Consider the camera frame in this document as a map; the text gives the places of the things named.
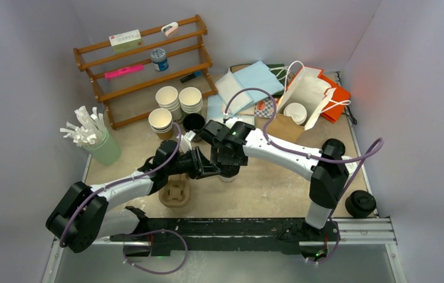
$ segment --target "white wall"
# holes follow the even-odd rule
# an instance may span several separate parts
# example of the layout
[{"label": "white wall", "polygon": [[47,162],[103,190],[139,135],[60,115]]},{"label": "white wall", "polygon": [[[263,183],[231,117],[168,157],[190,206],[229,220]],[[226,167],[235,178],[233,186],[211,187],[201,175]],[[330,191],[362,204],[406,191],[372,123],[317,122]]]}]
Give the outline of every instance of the white wall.
[{"label": "white wall", "polygon": [[87,154],[58,128],[95,104],[72,48],[89,40],[71,3],[0,0],[0,282],[39,282],[45,221]]},{"label": "white wall", "polygon": [[204,39],[214,71],[258,60],[301,60],[340,70],[380,1],[72,0],[94,43],[200,14],[208,27]]},{"label": "white wall", "polygon": [[444,0],[384,0],[344,70],[409,282],[444,282]]}]

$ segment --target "bundle of straws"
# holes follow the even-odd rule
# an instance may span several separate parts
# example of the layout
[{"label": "bundle of straws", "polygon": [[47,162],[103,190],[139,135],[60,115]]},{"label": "bundle of straws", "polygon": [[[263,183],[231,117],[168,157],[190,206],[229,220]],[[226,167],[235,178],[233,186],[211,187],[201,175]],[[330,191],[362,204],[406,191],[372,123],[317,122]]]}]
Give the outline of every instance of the bundle of straws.
[{"label": "bundle of straws", "polygon": [[85,106],[76,109],[76,118],[81,123],[81,127],[77,127],[69,122],[65,125],[68,127],[60,128],[61,133],[66,133],[64,137],[73,139],[77,146],[95,146],[100,144],[107,133],[104,124],[104,114],[98,114],[97,108],[93,107],[93,114],[90,115]]}]

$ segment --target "black cup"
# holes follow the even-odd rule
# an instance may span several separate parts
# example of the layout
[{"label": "black cup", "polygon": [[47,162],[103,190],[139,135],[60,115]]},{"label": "black cup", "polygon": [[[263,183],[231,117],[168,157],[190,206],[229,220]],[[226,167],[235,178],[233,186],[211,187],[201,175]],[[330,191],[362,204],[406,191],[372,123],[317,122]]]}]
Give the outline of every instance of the black cup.
[{"label": "black cup", "polygon": [[199,131],[205,126],[206,120],[198,113],[190,113],[183,119],[183,129],[185,133],[194,131],[196,136],[192,139],[193,142],[200,142],[201,137],[198,135]]}]

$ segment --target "robotic arm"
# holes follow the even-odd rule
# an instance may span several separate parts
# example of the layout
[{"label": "robotic arm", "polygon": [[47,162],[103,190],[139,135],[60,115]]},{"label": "robotic arm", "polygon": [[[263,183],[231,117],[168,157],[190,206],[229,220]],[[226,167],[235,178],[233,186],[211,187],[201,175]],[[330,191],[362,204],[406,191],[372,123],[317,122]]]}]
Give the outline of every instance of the robotic arm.
[{"label": "robotic arm", "polygon": [[[76,217],[65,239],[70,249],[81,252],[95,239],[135,231],[144,215],[134,213],[130,209],[118,212],[111,210],[134,198],[157,192],[167,184],[170,175],[186,173],[191,179],[216,175],[234,177],[239,173],[241,166],[248,165],[248,157],[256,157],[290,169],[311,182],[309,197],[312,204],[305,221],[315,229],[322,229],[331,211],[336,207],[349,177],[349,171],[344,164],[321,162],[276,149],[267,143],[261,130],[241,121],[231,128],[216,121],[209,121],[199,135],[212,146],[210,160],[198,147],[180,154],[175,151],[176,141],[163,141],[153,157],[125,178],[92,186],[83,182],[74,183],[48,218],[46,227],[61,238],[77,207],[92,193],[101,190]],[[272,140],[287,148],[328,159],[341,160],[345,151],[342,142],[334,139],[327,140],[322,149],[302,147],[277,138]],[[174,156],[171,161],[160,170],[137,179],[159,167],[172,154]]]}]

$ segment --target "blue napkin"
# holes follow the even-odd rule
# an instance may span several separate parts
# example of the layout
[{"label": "blue napkin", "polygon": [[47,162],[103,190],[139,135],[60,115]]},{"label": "blue napkin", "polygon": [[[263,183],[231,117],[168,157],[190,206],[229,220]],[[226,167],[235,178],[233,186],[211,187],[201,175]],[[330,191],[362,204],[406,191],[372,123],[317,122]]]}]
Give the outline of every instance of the blue napkin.
[{"label": "blue napkin", "polygon": [[[284,89],[284,86],[262,61],[235,72],[234,77],[239,81],[242,88],[258,87],[270,94],[276,94]],[[250,90],[247,93],[253,100],[252,104],[268,97],[266,94],[256,90]]]}]

